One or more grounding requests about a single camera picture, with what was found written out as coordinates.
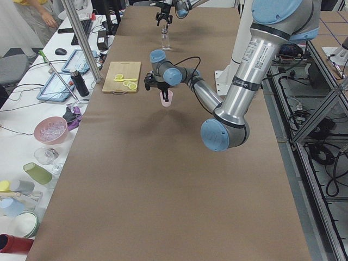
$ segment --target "cutting board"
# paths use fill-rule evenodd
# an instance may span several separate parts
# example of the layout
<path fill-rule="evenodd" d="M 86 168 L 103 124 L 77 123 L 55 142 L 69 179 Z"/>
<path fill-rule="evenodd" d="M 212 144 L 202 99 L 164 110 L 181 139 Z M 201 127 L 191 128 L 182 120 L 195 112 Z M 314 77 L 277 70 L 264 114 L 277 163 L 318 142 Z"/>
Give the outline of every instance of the cutting board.
<path fill-rule="evenodd" d="M 115 82 L 116 74 L 123 74 L 124 79 L 136 78 L 138 79 L 135 82 L 137 85 L 139 83 L 141 62 L 139 61 L 112 61 L 105 78 L 105 83 L 102 91 L 104 93 L 113 93 L 113 92 L 137 92 L 138 88 L 131 90 L 127 86 L 124 86 L 123 82 Z"/>

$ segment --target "bowl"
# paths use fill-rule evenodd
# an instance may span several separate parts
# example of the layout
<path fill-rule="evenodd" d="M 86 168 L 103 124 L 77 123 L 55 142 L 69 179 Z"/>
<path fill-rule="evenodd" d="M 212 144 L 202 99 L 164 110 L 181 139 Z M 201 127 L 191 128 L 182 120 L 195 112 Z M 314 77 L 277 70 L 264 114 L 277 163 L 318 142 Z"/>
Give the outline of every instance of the bowl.
<path fill-rule="evenodd" d="M 15 217 L 8 226 L 8 233 L 20 238 L 31 238 L 39 228 L 38 217 L 33 212 L 23 212 Z"/>
<path fill-rule="evenodd" d="M 52 145 L 62 143 L 68 133 L 66 120 L 54 116 L 44 119 L 35 127 L 34 137 L 43 144 Z"/>

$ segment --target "green cup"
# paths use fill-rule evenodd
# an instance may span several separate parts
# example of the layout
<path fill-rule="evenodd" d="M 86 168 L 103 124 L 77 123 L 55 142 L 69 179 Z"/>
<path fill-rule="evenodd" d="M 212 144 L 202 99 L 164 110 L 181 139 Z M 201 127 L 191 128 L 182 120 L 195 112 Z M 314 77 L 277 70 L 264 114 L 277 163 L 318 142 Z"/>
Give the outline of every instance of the green cup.
<path fill-rule="evenodd" d="M 43 167 L 30 162 L 23 166 L 24 171 L 31 176 L 31 178 L 41 185 L 46 185 L 52 180 L 52 174 Z"/>

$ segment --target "person's arm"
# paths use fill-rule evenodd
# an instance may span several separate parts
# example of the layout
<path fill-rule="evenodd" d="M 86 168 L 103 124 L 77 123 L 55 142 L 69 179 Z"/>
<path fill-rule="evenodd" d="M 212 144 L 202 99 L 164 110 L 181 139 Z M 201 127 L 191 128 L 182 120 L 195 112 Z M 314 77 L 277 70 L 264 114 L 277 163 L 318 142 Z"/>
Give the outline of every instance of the person's arm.
<path fill-rule="evenodd" d="M 27 0 L 27 2 L 40 13 L 42 19 L 49 27 L 58 27 L 58 24 L 53 16 L 38 2 L 38 0 Z"/>

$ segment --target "person's hand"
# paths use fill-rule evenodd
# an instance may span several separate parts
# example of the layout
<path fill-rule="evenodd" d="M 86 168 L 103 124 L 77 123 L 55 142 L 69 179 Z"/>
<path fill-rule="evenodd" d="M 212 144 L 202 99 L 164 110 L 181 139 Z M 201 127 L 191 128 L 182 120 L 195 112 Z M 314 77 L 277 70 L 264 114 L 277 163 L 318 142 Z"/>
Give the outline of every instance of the person's hand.
<path fill-rule="evenodd" d="M 44 20 L 44 22 L 49 26 L 49 27 L 52 27 L 52 28 L 57 28 L 58 27 L 58 24 L 57 22 L 55 21 L 55 19 L 53 18 L 52 15 L 50 15 L 49 12 L 44 12 L 42 15 L 41 15 L 42 19 Z"/>

